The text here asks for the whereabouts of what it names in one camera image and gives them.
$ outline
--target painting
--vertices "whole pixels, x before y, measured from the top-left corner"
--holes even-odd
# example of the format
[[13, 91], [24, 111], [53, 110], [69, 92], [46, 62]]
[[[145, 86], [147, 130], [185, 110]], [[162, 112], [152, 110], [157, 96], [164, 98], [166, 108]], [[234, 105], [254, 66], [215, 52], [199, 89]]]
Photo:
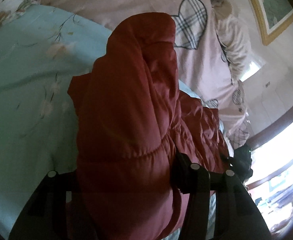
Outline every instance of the painting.
[[267, 46], [293, 22], [293, 8], [288, 0], [250, 1], [256, 14], [262, 43]]

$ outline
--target metal rivet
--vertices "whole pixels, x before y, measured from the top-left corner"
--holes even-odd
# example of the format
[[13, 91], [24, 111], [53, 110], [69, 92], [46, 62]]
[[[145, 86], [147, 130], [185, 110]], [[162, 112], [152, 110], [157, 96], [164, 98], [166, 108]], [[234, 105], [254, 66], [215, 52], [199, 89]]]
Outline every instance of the metal rivet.
[[48, 172], [48, 177], [53, 178], [56, 175], [56, 171], [49, 171]]
[[197, 163], [192, 163], [191, 164], [191, 169], [192, 170], [198, 170], [200, 168], [200, 165], [198, 165]]
[[234, 171], [227, 170], [227, 171], [225, 172], [225, 174], [228, 175], [229, 177], [232, 177], [232, 176], [234, 176]]

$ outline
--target light blue bed sheet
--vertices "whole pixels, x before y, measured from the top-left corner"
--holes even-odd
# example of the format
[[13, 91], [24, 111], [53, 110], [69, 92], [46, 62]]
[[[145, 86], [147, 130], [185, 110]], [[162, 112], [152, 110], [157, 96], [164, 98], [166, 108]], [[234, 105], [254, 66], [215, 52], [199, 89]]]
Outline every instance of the light blue bed sheet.
[[88, 73], [105, 54], [110, 34], [90, 20], [42, 5], [30, 6], [0, 28], [0, 234], [5, 239], [45, 174], [76, 168], [77, 117], [66, 92], [72, 76]]

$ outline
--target wall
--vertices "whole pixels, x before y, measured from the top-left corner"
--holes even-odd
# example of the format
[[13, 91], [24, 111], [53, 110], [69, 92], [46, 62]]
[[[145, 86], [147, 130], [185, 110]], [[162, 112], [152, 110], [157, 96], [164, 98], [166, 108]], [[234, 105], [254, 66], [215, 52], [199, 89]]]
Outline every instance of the wall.
[[264, 46], [250, 1], [231, 2], [248, 28], [253, 57], [263, 66], [243, 84], [250, 120], [248, 128], [255, 135], [293, 106], [293, 23], [270, 45]]

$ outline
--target red puffer jacket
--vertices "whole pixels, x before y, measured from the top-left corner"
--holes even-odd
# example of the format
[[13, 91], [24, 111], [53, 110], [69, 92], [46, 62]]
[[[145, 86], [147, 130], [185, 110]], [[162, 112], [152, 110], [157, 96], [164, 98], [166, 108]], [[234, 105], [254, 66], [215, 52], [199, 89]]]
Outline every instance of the red puffer jacket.
[[77, 177], [107, 240], [161, 239], [182, 226], [188, 195], [170, 185], [175, 145], [224, 172], [217, 109], [179, 90], [175, 23], [164, 13], [123, 21], [106, 55], [69, 87], [77, 115]]

